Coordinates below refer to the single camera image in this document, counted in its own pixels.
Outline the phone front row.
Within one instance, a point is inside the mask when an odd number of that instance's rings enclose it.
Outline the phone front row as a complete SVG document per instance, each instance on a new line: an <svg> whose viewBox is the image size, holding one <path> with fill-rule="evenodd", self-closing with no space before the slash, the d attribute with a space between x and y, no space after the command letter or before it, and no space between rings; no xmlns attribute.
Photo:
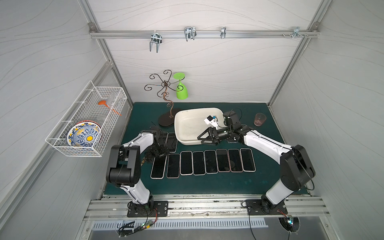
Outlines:
<svg viewBox="0 0 384 240"><path fill-rule="evenodd" d="M193 174L193 155L191 151L183 151L180 154L180 173L182 176Z"/></svg>
<svg viewBox="0 0 384 240"><path fill-rule="evenodd" d="M241 154L239 149L228 150L231 171L234 173L243 172L243 165L241 160Z"/></svg>

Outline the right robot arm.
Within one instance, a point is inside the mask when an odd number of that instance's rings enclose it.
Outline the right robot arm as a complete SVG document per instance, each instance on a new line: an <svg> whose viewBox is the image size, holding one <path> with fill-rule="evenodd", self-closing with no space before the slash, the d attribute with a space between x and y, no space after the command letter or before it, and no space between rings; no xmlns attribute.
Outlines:
<svg viewBox="0 0 384 240"><path fill-rule="evenodd" d="M277 142L247 126L216 129L208 127L198 135L203 145L218 145L221 141L242 143L269 156L280 165L280 179L261 198L261 209L270 213L283 200L303 188L316 175L306 149Z"/></svg>

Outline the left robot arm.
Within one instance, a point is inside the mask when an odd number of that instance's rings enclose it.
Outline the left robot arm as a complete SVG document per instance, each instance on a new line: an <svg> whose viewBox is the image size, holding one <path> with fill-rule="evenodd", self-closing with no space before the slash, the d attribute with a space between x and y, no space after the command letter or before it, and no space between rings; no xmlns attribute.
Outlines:
<svg viewBox="0 0 384 240"><path fill-rule="evenodd" d="M135 205L154 208L153 195L141 180L142 159L153 162L170 153L164 143L159 142L163 132L156 127L142 131L133 140L111 148L106 181L125 191Z"/></svg>

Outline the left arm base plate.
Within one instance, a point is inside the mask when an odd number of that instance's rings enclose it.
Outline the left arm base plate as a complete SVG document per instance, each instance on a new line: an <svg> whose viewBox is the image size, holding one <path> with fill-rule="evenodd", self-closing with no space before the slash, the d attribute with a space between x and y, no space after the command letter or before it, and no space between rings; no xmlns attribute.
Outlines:
<svg viewBox="0 0 384 240"><path fill-rule="evenodd" d="M168 216L168 201L154 201L147 204L134 204L129 202L128 205L128 218L154 218L154 217L167 217Z"/></svg>

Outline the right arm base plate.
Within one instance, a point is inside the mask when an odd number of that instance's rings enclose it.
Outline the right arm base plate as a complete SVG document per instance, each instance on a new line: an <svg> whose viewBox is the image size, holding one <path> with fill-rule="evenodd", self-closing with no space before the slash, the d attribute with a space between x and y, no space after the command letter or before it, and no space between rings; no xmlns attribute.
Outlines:
<svg viewBox="0 0 384 240"><path fill-rule="evenodd" d="M268 200L245 200L242 203L242 207L247 210L247 214L249 216L288 215L288 211L285 208L283 201L280 202L278 205L274 205Z"/></svg>

